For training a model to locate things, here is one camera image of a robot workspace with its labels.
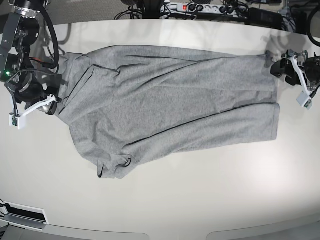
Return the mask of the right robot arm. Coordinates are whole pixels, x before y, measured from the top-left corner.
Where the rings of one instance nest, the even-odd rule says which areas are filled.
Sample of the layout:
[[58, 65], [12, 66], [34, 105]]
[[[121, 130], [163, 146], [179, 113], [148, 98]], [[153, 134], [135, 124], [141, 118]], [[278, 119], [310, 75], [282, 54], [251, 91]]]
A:
[[[60, 101], [56, 87], [43, 88], [37, 74], [55, 76], [59, 70], [59, 43], [53, 22], [48, 14], [46, 0], [11, 0], [12, 12], [2, 29], [0, 43], [0, 80], [11, 95], [13, 116], [19, 115], [18, 104], [42, 109], [53, 115]], [[48, 30], [53, 50], [50, 61], [30, 56], [31, 46], [40, 33], [39, 16]]]

